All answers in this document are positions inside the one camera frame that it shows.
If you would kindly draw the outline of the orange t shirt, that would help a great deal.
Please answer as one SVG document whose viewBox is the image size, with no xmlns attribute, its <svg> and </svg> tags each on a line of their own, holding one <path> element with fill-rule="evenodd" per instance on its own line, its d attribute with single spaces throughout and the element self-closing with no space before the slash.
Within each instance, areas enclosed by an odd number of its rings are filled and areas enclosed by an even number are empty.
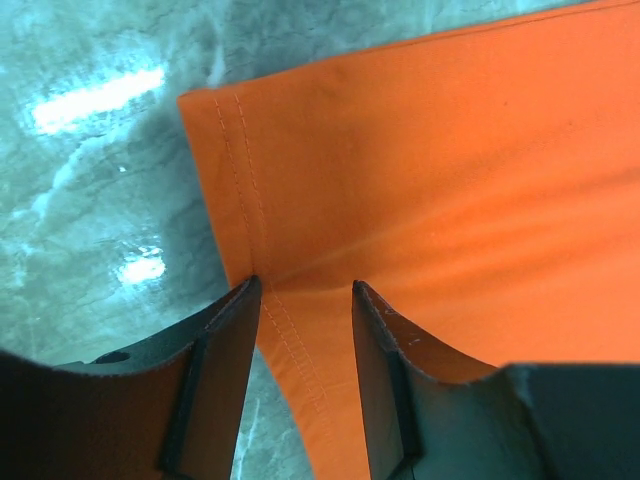
<svg viewBox="0 0 640 480">
<path fill-rule="evenodd" d="M 228 281 L 319 479 L 369 473 L 351 286 L 481 361 L 639 358 L 639 5 L 593 1 L 178 100 Z"/>
</svg>

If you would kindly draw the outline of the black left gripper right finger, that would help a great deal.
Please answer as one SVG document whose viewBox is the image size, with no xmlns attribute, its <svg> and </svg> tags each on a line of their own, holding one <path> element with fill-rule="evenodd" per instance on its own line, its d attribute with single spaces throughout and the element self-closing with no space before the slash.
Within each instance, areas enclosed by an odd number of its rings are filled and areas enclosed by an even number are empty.
<svg viewBox="0 0 640 480">
<path fill-rule="evenodd" d="M 635 479 L 635 364 L 494 367 L 429 334 L 370 285 L 352 326 L 374 479 Z"/>
</svg>

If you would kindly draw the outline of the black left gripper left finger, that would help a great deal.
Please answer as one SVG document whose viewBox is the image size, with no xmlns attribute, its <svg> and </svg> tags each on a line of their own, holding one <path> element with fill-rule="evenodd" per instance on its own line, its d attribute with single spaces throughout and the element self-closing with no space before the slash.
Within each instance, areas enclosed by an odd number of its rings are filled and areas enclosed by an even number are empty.
<svg viewBox="0 0 640 480">
<path fill-rule="evenodd" d="M 226 479 L 261 310 L 250 277 L 203 310 L 96 360 L 1 354 L 5 479 Z"/>
</svg>

